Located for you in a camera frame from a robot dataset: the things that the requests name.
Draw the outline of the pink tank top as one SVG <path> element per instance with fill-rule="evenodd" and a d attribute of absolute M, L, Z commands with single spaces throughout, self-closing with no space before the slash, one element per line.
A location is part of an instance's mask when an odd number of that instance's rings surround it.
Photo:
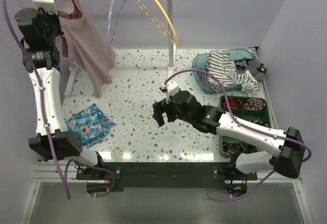
<path fill-rule="evenodd" d="M 64 32 L 62 57 L 87 72 L 95 97 L 101 98 L 102 84 L 112 83 L 109 71 L 115 64 L 114 51 L 109 49 L 82 0 L 62 0 L 58 14 Z"/>

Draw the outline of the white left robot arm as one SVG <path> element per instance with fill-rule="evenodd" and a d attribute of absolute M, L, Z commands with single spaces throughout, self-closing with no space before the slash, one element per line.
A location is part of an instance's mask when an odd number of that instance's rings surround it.
<path fill-rule="evenodd" d="M 87 165 L 88 174 L 101 179 L 106 167 L 100 154 L 83 146 L 81 135 L 69 131 L 63 118 L 60 53 L 55 45 L 57 36 L 63 34 L 58 15 L 42 8 L 24 8 L 15 14 L 15 20 L 23 34 L 20 45 L 28 45 L 22 61 L 33 84 L 37 109 L 36 136 L 29 139 L 29 147 L 45 161 L 73 159 Z"/>

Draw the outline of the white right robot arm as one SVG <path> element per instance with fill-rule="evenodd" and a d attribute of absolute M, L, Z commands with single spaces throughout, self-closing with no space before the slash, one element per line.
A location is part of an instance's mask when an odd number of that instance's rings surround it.
<path fill-rule="evenodd" d="M 188 91 L 178 91 L 152 106 L 159 126 L 164 125 L 165 114 L 168 122 L 182 120 L 202 133 L 234 138 L 259 148 L 259 152 L 237 153 L 231 158 L 227 172 L 235 180 L 263 170 L 273 170 L 288 178 L 300 175 L 305 145 L 296 128 L 283 131 L 236 118 L 218 107 L 201 105 Z"/>

